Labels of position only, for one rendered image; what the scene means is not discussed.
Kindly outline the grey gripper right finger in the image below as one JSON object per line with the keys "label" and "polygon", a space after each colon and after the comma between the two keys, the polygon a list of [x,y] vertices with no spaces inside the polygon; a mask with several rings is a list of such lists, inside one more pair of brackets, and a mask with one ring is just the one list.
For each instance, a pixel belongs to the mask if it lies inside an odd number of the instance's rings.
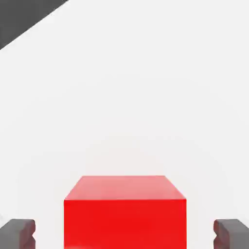
{"label": "grey gripper right finger", "polygon": [[238,219],[217,219],[213,249],[249,249],[249,228]]}

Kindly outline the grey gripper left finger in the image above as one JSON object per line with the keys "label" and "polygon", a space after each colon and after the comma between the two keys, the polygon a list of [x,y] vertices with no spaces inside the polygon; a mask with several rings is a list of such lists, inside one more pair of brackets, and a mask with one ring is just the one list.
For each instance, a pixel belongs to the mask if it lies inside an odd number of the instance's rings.
{"label": "grey gripper left finger", "polygon": [[0,225],[0,249],[36,249],[33,219],[13,218]]}

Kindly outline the small red cube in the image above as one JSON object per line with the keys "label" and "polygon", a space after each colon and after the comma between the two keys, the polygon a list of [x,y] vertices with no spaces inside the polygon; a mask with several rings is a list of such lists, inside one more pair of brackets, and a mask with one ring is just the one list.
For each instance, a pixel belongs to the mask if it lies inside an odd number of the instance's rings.
{"label": "small red cube", "polygon": [[165,176],[83,176],[64,200],[64,249],[187,249],[186,198]]}

